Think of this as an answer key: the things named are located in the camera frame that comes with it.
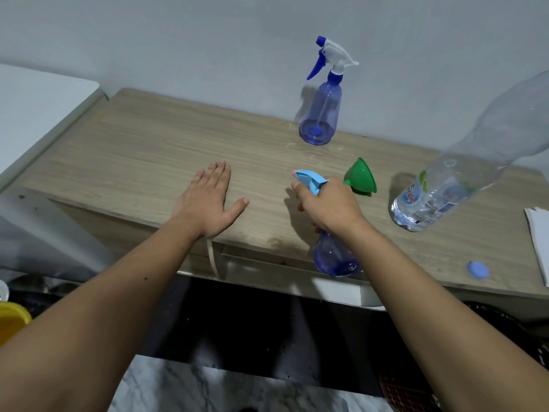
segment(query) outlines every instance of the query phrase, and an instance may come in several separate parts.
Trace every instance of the person's left hand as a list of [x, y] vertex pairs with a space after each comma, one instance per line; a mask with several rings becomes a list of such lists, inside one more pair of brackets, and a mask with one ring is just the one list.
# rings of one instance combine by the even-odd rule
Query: person's left hand
[[228, 228], [248, 206], [250, 200], [241, 198], [225, 211], [225, 196], [230, 180], [230, 166], [221, 160], [201, 169], [179, 197], [172, 219], [190, 228], [196, 239], [214, 237]]

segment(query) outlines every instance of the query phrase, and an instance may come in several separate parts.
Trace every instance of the yellow container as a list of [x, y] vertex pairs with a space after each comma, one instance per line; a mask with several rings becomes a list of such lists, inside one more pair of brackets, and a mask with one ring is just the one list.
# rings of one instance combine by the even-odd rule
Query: yellow container
[[31, 322], [31, 314], [13, 302], [0, 302], [0, 346]]

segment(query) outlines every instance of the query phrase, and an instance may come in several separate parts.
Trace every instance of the marble floor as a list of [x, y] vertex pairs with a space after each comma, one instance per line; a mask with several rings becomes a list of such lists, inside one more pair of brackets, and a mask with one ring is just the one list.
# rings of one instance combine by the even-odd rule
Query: marble floor
[[109, 412], [391, 412], [385, 399], [137, 355]]

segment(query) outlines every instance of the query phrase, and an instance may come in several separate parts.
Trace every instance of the barcode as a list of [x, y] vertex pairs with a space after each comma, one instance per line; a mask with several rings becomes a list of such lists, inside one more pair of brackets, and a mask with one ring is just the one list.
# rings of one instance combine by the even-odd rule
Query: barcode
[[439, 208], [437, 213], [444, 214], [445, 212], [450, 211], [455, 206], [456, 206], [456, 204], [454, 204], [453, 202], [448, 202], [446, 205], [444, 205], [444, 207]]

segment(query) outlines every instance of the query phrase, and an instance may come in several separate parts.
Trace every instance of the green funnel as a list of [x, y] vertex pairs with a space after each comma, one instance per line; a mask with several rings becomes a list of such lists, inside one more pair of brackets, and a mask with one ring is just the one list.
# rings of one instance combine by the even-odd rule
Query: green funnel
[[343, 182], [359, 192], [377, 192], [374, 176], [363, 158], [358, 158], [345, 174]]

